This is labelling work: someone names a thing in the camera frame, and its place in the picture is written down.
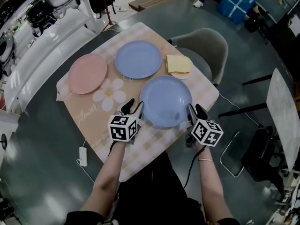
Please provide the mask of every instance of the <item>blue plate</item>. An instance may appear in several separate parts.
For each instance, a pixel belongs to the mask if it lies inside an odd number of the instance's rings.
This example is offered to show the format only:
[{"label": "blue plate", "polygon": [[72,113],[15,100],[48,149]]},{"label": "blue plate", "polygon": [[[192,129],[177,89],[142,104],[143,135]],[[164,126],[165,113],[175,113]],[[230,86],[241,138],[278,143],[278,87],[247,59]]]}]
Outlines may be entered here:
[{"label": "blue plate", "polygon": [[160,76],[149,80],[142,89],[143,114],[155,126],[174,127],[187,119],[186,107],[192,104],[188,87],[178,78]]},{"label": "blue plate", "polygon": [[145,78],[161,66],[160,50],[147,41],[133,41],[122,46],[115,58],[115,65],[122,75],[129,78]]}]

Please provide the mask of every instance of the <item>forearm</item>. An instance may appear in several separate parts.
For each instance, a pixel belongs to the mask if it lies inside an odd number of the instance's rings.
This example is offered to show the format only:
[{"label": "forearm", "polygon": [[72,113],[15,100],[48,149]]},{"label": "forearm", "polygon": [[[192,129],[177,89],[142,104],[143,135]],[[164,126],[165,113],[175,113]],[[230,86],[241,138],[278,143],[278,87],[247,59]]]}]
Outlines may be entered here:
[{"label": "forearm", "polygon": [[81,211],[94,211],[105,218],[108,216],[117,192],[124,153],[124,143],[118,142],[113,146]]},{"label": "forearm", "polygon": [[[212,159],[210,149],[205,149],[199,158]],[[202,202],[207,221],[217,222],[232,218],[224,200],[223,186],[213,161],[199,161]]]}]

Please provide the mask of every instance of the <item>blue box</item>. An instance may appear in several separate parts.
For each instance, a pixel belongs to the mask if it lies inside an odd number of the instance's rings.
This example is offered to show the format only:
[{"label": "blue box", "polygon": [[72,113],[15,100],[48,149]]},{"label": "blue box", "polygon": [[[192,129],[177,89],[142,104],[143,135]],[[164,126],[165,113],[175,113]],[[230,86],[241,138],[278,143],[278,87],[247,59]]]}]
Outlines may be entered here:
[{"label": "blue box", "polygon": [[222,0],[218,12],[228,17],[235,24],[243,22],[245,14],[250,10],[255,0]]}]

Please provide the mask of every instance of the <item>gray chair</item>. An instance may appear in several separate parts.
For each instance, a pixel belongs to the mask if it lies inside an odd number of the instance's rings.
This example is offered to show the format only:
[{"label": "gray chair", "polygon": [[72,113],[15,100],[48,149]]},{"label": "gray chair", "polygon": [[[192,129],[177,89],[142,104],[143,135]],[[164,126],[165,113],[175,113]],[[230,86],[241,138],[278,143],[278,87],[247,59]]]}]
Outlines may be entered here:
[{"label": "gray chair", "polygon": [[204,58],[208,63],[212,83],[217,87],[222,79],[228,55],[228,45],[224,37],[210,28],[202,28],[168,40],[173,46],[187,48]]}]

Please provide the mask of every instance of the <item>chair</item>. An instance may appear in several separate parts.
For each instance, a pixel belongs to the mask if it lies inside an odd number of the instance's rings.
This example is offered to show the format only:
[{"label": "chair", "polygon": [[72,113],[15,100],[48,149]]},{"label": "chair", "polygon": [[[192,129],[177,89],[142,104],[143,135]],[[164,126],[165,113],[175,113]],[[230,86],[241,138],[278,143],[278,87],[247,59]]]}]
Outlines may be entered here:
[{"label": "chair", "polygon": [[228,45],[221,34],[210,28],[202,28],[173,37],[168,42],[173,46],[187,48],[203,57],[210,67],[212,83],[215,87],[220,84],[228,55]]},{"label": "chair", "polygon": [[[273,128],[263,127],[255,129],[255,134],[251,140],[251,143],[241,159],[242,167],[237,174],[233,174],[222,162],[222,157],[226,150],[235,139],[235,137],[242,131],[235,133],[230,142],[225,146],[219,157],[220,164],[233,176],[238,177],[245,168],[251,175],[254,181],[266,181],[269,180],[275,185],[281,196],[284,195],[283,179],[279,175],[278,171],[284,161],[284,154],[274,153],[275,144],[272,138]],[[270,160],[272,156],[279,156],[280,162],[278,167],[272,167]]]}]

